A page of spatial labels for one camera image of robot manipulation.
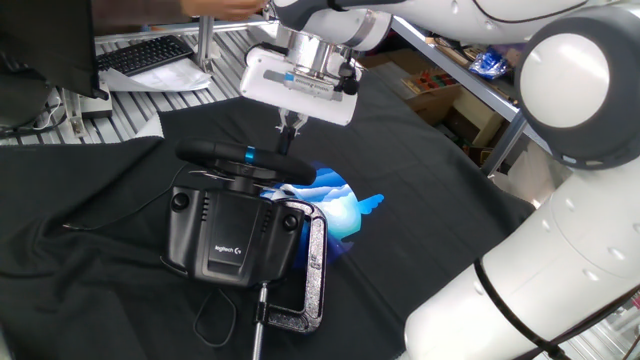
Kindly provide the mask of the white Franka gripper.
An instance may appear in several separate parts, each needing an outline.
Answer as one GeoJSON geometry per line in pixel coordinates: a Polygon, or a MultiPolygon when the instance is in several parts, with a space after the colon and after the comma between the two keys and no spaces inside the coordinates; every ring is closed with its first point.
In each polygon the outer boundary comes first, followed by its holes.
{"type": "Polygon", "coordinates": [[[242,96],[279,109],[279,154],[287,154],[308,117],[346,126],[351,122],[356,95],[335,91],[335,84],[297,73],[285,56],[261,47],[246,54],[247,66],[240,83],[242,96]],[[289,111],[293,114],[288,125],[289,111]]]}

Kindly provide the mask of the person hand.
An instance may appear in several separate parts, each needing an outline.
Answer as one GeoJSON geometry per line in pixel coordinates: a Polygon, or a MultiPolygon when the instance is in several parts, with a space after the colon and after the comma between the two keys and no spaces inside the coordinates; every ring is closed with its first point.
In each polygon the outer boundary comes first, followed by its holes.
{"type": "Polygon", "coordinates": [[[224,21],[242,21],[261,11],[264,0],[181,0],[184,14],[210,16],[224,21]]]}

